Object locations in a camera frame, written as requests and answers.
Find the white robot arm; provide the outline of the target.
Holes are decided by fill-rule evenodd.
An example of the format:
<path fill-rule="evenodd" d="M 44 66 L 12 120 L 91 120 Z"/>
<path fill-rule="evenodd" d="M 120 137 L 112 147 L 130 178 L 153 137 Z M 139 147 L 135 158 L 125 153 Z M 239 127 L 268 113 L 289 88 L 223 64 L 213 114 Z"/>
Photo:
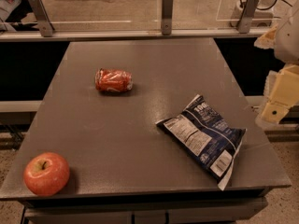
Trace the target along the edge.
<path fill-rule="evenodd" d="M 260 127 L 277 125 L 299 102 L 299 1 L 268 32 L 258 37 L 254 46 L 273 49 L 285 65 L 266 77 L 263 100 L 256 123 Z"/>

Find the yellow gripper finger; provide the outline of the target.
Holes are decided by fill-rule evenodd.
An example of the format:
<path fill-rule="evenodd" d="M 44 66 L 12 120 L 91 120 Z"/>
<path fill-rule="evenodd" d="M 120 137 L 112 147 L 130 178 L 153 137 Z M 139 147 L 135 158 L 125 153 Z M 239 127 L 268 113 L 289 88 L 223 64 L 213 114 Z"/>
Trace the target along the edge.
<path fill-rule="evenodd" d="M 261 35 L 254 42 L 254 46 L 259 49 L 272 49 L 275 45 L 277 26 L 273 26 L 265 34 Z"/>
<path fill-rule="evenodd" d="M 278 72 L 270 71 L 263 91 L 260 118 L 278 124 L 299 102 L 299 66 L 286 64 Z"/>

